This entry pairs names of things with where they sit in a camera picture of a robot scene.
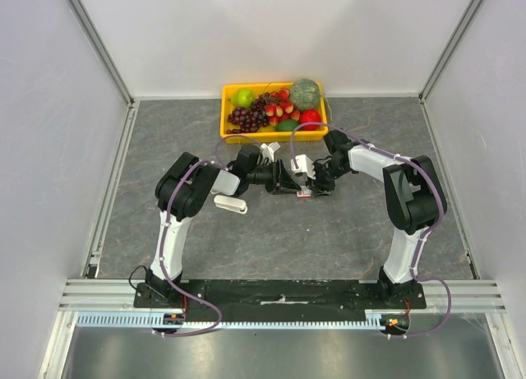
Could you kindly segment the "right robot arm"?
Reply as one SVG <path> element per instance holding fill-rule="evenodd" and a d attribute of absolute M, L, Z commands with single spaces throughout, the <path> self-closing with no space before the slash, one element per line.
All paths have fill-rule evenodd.
<path fill-rule="evenodd" d="M 447 202 L 432 160 L 391 154 L 338 130 L 324 137 L 329 155 L 313 161 L 294 155 L 291 169 L 307 176 L 313 196 L 328 195 L 347 173 L 364 173 L 383 183 L 385 206 L 394 226 L 390 252 L 366 298 L 392 308 L 419 293 L 418 263 L 427 236 L 440 224 Z"/>

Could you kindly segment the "red white staple box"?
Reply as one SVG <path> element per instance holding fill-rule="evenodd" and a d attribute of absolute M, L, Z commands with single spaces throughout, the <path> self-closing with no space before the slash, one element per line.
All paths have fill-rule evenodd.
<path fill-rule="evenodd" d="M 301 186 L 301 189 L 296 193 L 297 198 L 310 198 L 312 196 L 312 191 L 306 186 Z"/>

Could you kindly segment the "green white stapler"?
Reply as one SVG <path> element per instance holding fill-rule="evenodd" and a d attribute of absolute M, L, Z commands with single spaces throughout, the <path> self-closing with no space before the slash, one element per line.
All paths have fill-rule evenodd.
<path fill-rule="evenodd" d="M 271 143 L 261 143 L 259 150 L 264 159 L 274 162 L 276 152 L 280 149 L 280 147 L 281 145 L 275 141 Z"/>

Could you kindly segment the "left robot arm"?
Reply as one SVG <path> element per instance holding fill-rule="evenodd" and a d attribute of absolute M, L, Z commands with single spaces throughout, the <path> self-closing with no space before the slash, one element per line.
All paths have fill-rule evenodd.
<path fill-rule="evenodd" d="M 142 286 L 161 307 L 173 307 L 180 299 L 177 284 L 182 278 L 187 233 L 209 195 L 215 196 L 219 208 L 246 214 L 247 204 L 241 196 L 251 185 L 263 186 L 270 194 L 301 191 L 284 162 L 275 157 L 279 148 L 277 142 L 244 145 L 226 166 L 184 152 L 159 180 L 155 187 L 159 238 Z"/>

